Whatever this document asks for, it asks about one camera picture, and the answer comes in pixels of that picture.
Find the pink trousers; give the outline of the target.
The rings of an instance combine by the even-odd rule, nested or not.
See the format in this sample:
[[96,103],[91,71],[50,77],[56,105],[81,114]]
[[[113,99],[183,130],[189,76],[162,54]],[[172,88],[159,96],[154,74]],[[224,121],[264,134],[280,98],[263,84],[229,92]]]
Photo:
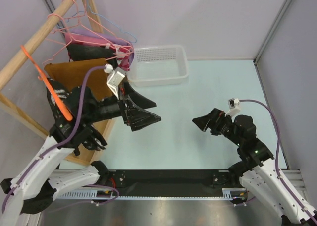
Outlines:
[[[81,44],[81,45],[91,45],[91,46],[108,46],[107,43],[112,42],[116,45],[122,45],[122,46],[129,46],[130,43],[120,39],[116,38],[111,35],[98,33],[94,34],[91,31],[88,30],[81,30],[79,28],[75,28],[72,30],[72,33],[66,33],[65,39],[66,42],[69,43],[71,41],[71,36],[73,37],[72,42]],[[120,68],[122,68],[125,71],[129,71],[129,67],[134,59],[134,53],[130,54],[126,57],[119,57],[117,60],[117,63]]]

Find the orange plastic hanger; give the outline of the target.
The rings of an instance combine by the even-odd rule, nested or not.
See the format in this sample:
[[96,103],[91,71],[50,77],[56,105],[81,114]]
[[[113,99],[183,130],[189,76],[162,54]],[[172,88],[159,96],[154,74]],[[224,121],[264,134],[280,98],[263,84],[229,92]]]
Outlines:
[[27,50],[24,48],[23,45],[20,45],[21,50],[23,51],[23,53],[26,55],[26,57],[29,59],[29,61],[33,64],[33,66],[35,67],[35,69],[38,72],[38,79],[41,80],[44,85],[46,86],[46,88],[48,89],[49,93],[51,94],[51,96],[53,97],[53,99],[55,100],[55,104],[57,105],[57,107],[59,108],[59,110],[61,111],[61,113],[63,114],[63,116],[66,118],[67,121],[71,121],[73,120],[73,116],[70,113],[69,109],[66,107],[66,105],[64,104],[64,102],[61,100],[61,98],[58,96],[58,94],[54,91],[54,88],[52,87],[52,85],[49,83],[47,77],[45,76],[45,74],[42,72],[42,70],[38,67],[38,65],[36,64],[36,62],[32,59],[31,55],[27,52]]

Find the brown trousers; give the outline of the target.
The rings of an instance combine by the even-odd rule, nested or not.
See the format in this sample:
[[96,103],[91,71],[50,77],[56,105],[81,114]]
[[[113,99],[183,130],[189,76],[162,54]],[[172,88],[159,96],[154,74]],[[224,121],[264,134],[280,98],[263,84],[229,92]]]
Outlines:
[[[104,58],[74,61],[58,64],[47,64],[44,70],[50,78],[63,84],[68,91],[75,87],[81,86],[87,72],[93,67],[105,66],[107,61]],[[102,69],[93,71],[87,81],[86,86],[89,87],[95,96],[100,101],[106,97],[113,95],[110,88],[107,86],[108,74]]]

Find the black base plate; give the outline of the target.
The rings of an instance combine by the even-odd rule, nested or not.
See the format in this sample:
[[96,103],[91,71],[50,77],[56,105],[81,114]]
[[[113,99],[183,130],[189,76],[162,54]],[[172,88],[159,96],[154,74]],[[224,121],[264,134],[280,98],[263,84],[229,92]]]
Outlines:
[[224,188],[241,188],[227,170],[110,170],[97,184],[113,186],[126,197],[215,197]]

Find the wooden clothes rack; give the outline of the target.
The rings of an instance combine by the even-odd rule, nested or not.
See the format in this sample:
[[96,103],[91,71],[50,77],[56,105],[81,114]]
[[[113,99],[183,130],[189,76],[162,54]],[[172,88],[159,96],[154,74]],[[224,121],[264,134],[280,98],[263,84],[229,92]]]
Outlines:
[[[38,29],[35,34],[26,42],[24,47],[26,50],[32,54],[38,46],[44,41],[47,35],[52,31],[54,26],[59,22],[59,18],[64,16],[67,11],[75,4],[77,0],[64,0],[55,9],[53,14],[47,18],[43,25]],[[100,18],[97,16],[97,8],[94,0],[88,0],[87,4],[91,6],[91,10],[88,11],[88,18],[90,20],[90,25],[93,31],[103,32],[105,28],[101,26]],[[22,65],[27,61],[27,56],[23,51],[18,51],[15,56],[7,63],[7,65],[0,71],[0,88],[3,89],[7,83],[12,79],[12,77],[17,73],[17,71],[22,67]],[[27,113],[16,106],[12,101],[10,101],[3,94],[0,96],[0,108],[4,110],[7,114],[11,115],[18,122],[23,124],[25,127],[30,129],[36,135],[41,138],[45,138],[48,132],[40,126],[35,120],[33,120]],[[69,155],[66,159],[70,162],[74,162],[81,165],[88,165],[93,161],[96,161],[102,155],[101,151],[89,152],[83,147],[80,147],[81,155],[75,156],[74,154]]]

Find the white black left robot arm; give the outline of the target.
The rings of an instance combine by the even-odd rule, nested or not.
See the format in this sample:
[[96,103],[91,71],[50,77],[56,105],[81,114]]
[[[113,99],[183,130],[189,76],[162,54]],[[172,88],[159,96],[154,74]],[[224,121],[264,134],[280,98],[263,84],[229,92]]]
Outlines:
[[121,117],[132,131],[161,121],[150,112],[156,103],[136,92],[128,82],[120,85],[118,95],[97,100],[85,85],[71,91],[58,81],[48,79],[47,99],[55,123],[42,147],[28,166],[15,178],[6,178],[1,187],[6,194],[2,205],[3,226],[17,224],[21,214],[37,214],[56,198],[84,186],[104,186],[110,173],[102,161],[71,174],[53,178],[52,172],[69,154],[80,154],[79,146],[103,150],[107,142],[93,123]]

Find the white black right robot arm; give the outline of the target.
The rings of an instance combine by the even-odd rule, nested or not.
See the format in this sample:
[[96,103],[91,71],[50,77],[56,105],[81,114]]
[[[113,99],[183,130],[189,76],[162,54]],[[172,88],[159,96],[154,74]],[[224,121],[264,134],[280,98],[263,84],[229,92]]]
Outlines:
[[253,119],[235,118],[217,108],[192,122],[203,132],[222,135],[238,148],[240,162],[229,168],[229,183],[243,186],[267,209],[281,219],[283,226],[315,226],[316,209],[296,190],[281,168],[275,165],[270,149],[256,136]]

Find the white plastic basket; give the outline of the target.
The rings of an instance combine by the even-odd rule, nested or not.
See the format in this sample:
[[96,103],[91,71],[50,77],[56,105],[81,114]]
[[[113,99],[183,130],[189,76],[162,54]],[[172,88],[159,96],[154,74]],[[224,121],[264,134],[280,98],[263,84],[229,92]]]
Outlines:
[[187,55],[181,45],[135,48],[127,72],[129,82],[137,87],[181,84],[188,76]]

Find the black white patterned trousers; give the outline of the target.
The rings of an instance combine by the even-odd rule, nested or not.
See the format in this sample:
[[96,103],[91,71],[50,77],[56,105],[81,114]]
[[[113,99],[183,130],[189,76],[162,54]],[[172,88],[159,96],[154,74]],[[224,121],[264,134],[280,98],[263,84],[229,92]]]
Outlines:
[[68,91],[60,82],[51,78],[48,78],[48,81],[73,116],[73,120],[67,121],[47,90],[47,100],[55,119],[55,124],[49,130],[49,136],[57,141],[57,147],[59,149],[73,149],[77,156],[80,154],[79,145],[81,144],[91,151],[104,150],[107,142],[93,126],[89,116],[90,109],[88,104],[93,97],[91,90],[88,87],[85,88],[82,115],[79,125],[76,127],[81,86],[75,87],[72,91]]

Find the aluminium corner post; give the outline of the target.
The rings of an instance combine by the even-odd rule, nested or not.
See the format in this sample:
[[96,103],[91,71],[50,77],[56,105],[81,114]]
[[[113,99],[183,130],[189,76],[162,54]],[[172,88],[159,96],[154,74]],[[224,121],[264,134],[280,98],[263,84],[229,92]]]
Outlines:
[[265,36],[259,50],[257,51],[257,54],[255,55],[253,59],[254,65],[257,65],[260,61],[263,53],[265,52],[267,46],[269,45],[271,39],[273,38],[280,22],[282,21],[282,18],[284,17],[285,13],[287,12],[289,6],[292,4],[293,0],[285,0],[280,8],[280,10],[277,13],[277,16],[275,17],[272,25],[269,28],[269,31],[267,35]]

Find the lilac trousers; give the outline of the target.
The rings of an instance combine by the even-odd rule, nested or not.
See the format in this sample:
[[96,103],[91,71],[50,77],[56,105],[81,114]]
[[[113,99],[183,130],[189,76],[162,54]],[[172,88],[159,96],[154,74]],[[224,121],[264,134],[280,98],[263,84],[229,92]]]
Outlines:
[[[131,46],[131,44],[128,41],[120,39],[120,38],[116,38],[113,35],[103,34],[99,32],[93,33],[92,31],[86,30],[84,28],[72,28],[70,29],[70,32],[72,33],[73,37],[79,40],[79,41],[72,41],[73,43],[76,43],[76,44],[92,45],[92,46],[98,46],[98,47],[108,46],[106,44],[95,45],[95,44],[86,43],[86,42],[103,43],[104,39],[107,39],[116,45]],[[134,59],[134,53],[130,54],[129,57],[120,57],[117,60],[117,63],[119,66],[121,66],[122,69],[129,69],[133,59]]]

